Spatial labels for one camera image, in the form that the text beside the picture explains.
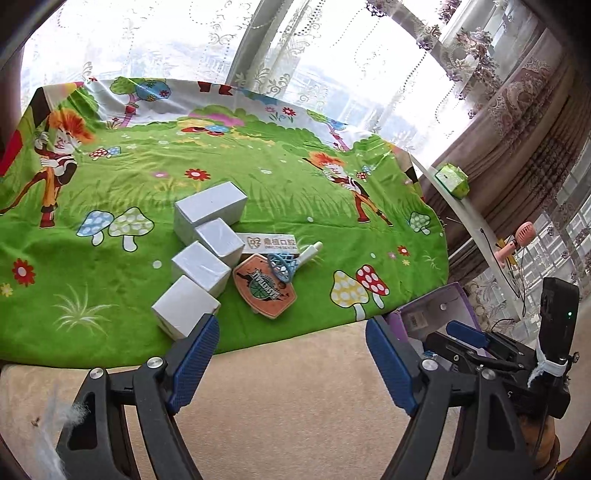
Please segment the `right hand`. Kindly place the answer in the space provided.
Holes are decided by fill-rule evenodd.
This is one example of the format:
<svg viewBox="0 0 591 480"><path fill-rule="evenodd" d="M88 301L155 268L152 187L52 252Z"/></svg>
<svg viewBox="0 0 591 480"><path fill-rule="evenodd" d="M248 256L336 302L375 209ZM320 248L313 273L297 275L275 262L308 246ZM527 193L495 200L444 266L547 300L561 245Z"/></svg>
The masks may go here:
<svg viewBox="0 0 591 480"><path fill-rule="evenodd" d="M526 449L533 465L535 479L554 479L560 455L560 441L556 435L555 420L544 421L520 416L519 422Z"/></svg>

